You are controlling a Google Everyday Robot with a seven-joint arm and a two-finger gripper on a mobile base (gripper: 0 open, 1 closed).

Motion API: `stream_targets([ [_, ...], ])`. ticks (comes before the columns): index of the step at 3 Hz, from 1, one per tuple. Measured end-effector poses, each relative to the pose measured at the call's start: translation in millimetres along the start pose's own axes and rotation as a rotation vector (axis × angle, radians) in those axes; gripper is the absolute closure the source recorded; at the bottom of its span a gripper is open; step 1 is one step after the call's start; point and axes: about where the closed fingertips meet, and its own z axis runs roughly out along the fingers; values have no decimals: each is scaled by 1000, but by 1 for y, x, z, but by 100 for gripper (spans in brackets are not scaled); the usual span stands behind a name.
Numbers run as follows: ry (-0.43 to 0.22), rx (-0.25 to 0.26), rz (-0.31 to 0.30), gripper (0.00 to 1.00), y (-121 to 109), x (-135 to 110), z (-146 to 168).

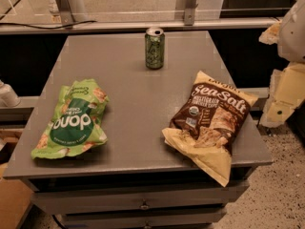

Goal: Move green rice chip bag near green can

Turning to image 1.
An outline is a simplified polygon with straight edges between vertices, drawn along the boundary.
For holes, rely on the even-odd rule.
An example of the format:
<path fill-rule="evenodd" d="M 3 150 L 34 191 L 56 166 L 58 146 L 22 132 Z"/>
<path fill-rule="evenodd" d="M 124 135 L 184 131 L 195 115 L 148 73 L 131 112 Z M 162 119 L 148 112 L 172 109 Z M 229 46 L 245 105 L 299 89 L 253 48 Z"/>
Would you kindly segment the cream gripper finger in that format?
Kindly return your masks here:
<path fill-rule="evenodd" d="M 261 33 L 258 38 L 258 41 L 266 45 L 276 44 L 279 39 L 280 26 L 281 22 L 276 22 L 271 25 L 267 30 Z"/>
<path fill-rule="evenodd" d="M 259 124 L 267 128 L 282 125 L 304 101 L 305 64 L 292 62 L 283 71 L 274 70 Z"/>

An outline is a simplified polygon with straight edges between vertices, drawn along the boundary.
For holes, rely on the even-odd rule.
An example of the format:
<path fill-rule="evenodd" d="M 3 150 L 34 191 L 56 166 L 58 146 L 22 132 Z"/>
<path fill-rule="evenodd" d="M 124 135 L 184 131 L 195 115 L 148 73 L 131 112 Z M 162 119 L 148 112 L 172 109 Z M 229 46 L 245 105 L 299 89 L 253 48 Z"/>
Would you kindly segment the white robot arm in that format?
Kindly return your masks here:
<path fill-rule="evenodd" d="M 277 45 L 278 55 L 289 61 L 274 70 L 269 98 L 259 123 L 268 128 L 282 125 L 305 101 L 305 0 L 297 0 L 280 22 L 259 37 L 261 43 Z"/>

